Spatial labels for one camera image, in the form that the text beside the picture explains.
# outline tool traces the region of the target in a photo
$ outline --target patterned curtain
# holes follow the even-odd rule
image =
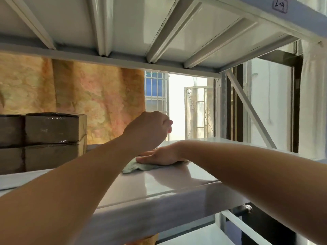
[[[0,53],[1,114],[86,114],[88,144],[99,144],[143,111],[142,70]]]

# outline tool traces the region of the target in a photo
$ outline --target brown box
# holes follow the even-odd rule
[[[19,147],[24,142],[24,116],[0,115],[0,147]]]
[[[27,145],[70,143],[86,134],[85,114],[31,113],[25,116]]]
[[[40,144],[25,147],[26,171],[54,169],[86,153],[86,135],[78,143]]]
[[[0,149],[0,175],[24,172],[23,148]]]

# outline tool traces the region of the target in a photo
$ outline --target person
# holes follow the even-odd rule
[[[171,125],[160,112],[144,112],[120,137],[0,197],[0,244],[69,244],[140,154],[140,163],[190,160],[289,228],[327,243],[327,165],[233,143],[183,140],[157,148]]]

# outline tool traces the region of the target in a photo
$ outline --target person's left arm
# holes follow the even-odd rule
[[[0,244],[68,244],[138,154],[158,146],[172,121],[144,112],[123,135],[0,197]]]

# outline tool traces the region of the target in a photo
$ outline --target green cloth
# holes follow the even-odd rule
[[[137,163],[136,159],[134,158],[126,165],[126,167],[123,169],[122,173],[129,174],[135,170],[149,171],[152,169],[160,169],[160,168],[166,168],[166,167],[170,167],[170,166],[171,165],[163,166],[163,165],[155,165],[155,164],[141,164],[141,163]]]

